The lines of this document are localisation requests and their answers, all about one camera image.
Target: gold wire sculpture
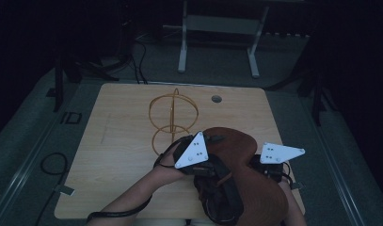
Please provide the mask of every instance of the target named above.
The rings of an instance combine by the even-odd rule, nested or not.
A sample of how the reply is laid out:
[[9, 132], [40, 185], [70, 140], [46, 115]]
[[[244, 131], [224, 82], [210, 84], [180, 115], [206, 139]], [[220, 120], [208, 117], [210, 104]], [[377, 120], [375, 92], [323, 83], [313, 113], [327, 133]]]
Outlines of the gold wire sculpture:
[[[151, 111], [152, 111], [152, 106], [158, 100], [160, 100], [162, 98], [171, 98], [170, 118], [169, 118], [169, 125], [165, 125], [165, 126], [159, 127], [157, 124], [155, 124], [153, 122], [152, 116], [151, 116]], [[176, 98], [184, 100], [184, 101], [190, 103], [195, 108], [195, 110], [197, 112], [197, 116], [195, 117], [194, 121], [188, 127], [184, 127], [184, 126], [177, 125], [177, 124], [174, 123], [174, 113], [175, 113], [174, 106], [175, 106], [175, 99]], [[162, 95], [162, 96], [159, 96], [159, 97], [156, 97], [155, 99], [153, 99], [150, 102], [150, 110], [149, 110], [148, 116], [150, 118], [150, 122], [152, 123], [152, 125], [157, 129], [157, 131], [155, 132], [155, 134], [152, 137], [152, 149], [153, 149], [153, 151], [157, 155], [159, 155], [159, 152], [156, 151], [155, 145], [154, 145], [154, 141], [155, 141], [156, 135], [159, 132], [170, 133], [171, 134], [171, 142], [173, 143], [176, 134], [182, 133], [182, 132], [187, 132], [189, 134], [188, 130], [197, 122], [197, 119], [198, 119], [198, 116], [199, 116], [199, 111], [198, 111], [197, 104], [191, 98], [180, 94], [179, 90], [176, 88], [173, 93], [165, 94], [165, 95]]]

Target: person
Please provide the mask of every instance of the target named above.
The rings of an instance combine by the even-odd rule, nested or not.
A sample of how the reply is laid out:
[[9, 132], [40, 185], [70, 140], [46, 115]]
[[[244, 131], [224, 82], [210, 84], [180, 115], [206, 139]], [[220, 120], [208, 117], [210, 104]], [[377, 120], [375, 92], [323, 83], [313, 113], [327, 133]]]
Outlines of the person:
[[[151, 171], [144, 175], [134, 185], [122, 193], [119, 197], [109, 203], [103, 212], [124, 212], [133, 210], [143, 203], [146, 203], [152, 194], [162, 186], [174, 183], [186, 176], [182, 172], [174, 168], [166, 168], [164, 166], [173, 166], [173, 152], [178, 144], [173, 146], [161, 159], [161, 164], [156, 165]], [[296, 199], [289, 187], [288, 181], [283, 178], [279, 182], [279, 186], [285, 193], [288, 200], [288, 214], [283, 220], [286, 226], [305, 226], [306, 220], [296, 202]], [[125, 218], [93, 218], [87, 226], [128, 226], [136, 220], [137, 214]]]

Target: floor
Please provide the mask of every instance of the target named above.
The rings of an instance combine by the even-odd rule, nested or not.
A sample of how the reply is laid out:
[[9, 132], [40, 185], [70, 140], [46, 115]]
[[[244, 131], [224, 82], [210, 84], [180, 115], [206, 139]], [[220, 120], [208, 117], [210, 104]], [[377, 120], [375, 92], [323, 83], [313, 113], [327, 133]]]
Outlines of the floor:
[[[168, 28], [162, 41], [148, 33], [136, 37], [133, 55], [139, 70], [130, 64], [109, 73], [120, 83], [136, 83], [135, 76], [139, 78], [142, 71], [150, 84], [266, 88], [291, 73], [308, 39], [263, 36], [256, 53], [262, 76], [255, 79], [250, 76], [245, 46], [212, 44], [204, 41], [206, 34], [192, 34], [186, 71], [179, 74], [180, 32]], [[54, 71], [47, 73], [0, 134], [0, 225], [84, 225], [84, 219], [54, 217], [58, 195], [53, 190], [59, 177], [40, 168], [43, 163], [51, 171], [63, 169], [62, 157], [46, 159], [51, 153], [63, 153], [69, 165], [75, 156], [99, 88], [106, 83], [90, 72], [83, 75], [80, 84], [65, 81], [64, 105], [53, 112], [54, 98], [45, 94], [54, 86]], [[295, 178], [305, 186], [300, 193], [308, 224], [383, 225], [383, 197], [342, 115], [323, 100], [326, 111], [317, 126], [311, 118], [312, 97], [296, 93], [300, 82], [266, 94], [283, 143], [307, 151], [291, 164]], [[83, 118], [79, 124], [66, 124], [61, 120], [65, 112], [82, 113]], [[182, 220], [153, 224], [184, 225]]]

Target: metal stand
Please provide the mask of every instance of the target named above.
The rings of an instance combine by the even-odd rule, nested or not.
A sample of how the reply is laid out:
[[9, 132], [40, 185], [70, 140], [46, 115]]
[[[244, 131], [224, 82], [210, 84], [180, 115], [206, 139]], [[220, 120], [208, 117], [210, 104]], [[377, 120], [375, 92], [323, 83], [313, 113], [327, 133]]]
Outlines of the metal stand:
[[198, 31], [211, 31], [223, 32], [233, 34], [253, 35], [254, 41], [247, 49], [247, 57], [249, 59], [249, 66], [251, 75], [258, 78], [259, 70], [256, 63], [255, 51], [259, 39], [262, 35], [263, 25], [267, 16], [269, 7], [265, 7], [261, 20], [237, 19], [237, 18], [224, 18], [224, 17], [210, 17], [200, 15], [187, 14], [187, 0], [184, 0], [183, 9], [183, 38], [182, 47], [180, 50], [179, 59], [179, 73], [185, 72], [185, 64], [187, 59], [187, 30]]

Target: round hole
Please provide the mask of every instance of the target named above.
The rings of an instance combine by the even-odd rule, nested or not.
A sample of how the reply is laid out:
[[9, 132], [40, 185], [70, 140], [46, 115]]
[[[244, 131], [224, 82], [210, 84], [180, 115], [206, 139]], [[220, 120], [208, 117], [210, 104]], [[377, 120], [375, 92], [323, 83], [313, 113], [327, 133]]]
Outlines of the round hole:
[[212, 96], [212, 101], [215, 102], [215, 103], [220, 103], [222, 101], [221, 96], [213, 95]]

